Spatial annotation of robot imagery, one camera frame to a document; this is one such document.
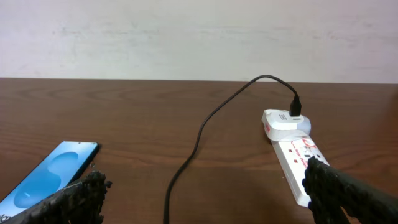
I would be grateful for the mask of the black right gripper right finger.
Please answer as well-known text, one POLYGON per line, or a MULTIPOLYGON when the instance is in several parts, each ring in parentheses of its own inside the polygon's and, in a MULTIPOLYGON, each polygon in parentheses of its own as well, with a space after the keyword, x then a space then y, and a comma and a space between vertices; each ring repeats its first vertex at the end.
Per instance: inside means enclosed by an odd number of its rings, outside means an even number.
POLYGON ((397 223, 397 199, 319 161, 308 160, 302 181, 315 223, 397 223))

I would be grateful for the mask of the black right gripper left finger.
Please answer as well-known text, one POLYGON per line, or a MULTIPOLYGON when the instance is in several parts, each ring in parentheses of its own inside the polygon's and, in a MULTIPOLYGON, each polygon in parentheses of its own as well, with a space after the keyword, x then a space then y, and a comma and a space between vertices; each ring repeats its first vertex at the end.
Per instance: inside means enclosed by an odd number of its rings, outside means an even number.
POLYGON ((92 171, 33 207, 11 217, 9 224, 102 224, 102 207, 112 182, 92 171))

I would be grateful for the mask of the blue screen Galaxy smartphone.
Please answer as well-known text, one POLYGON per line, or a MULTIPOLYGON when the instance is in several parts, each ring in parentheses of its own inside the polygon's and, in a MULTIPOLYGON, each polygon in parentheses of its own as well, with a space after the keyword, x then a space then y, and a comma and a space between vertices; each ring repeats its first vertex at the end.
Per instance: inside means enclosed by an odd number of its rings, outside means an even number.
POLYGON ((1 222, 77 180, 99 148, 97 142, 61 142, 1 201, 1 222))

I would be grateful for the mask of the white power strip socket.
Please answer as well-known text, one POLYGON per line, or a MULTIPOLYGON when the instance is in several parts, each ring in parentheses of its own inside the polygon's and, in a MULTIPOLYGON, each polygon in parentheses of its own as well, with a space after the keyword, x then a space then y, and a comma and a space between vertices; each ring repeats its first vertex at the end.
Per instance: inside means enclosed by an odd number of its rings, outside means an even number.
POLYGON ((300 206, 308 207, 310 196, 305 192, 302 185, 302 181, 305 178, 305 170, 308 167, 308 160, 311 157, 316 157, 327 165, 329 163, 310 136, 288 141, 272 141, 272 146, 296 203, 300 206))

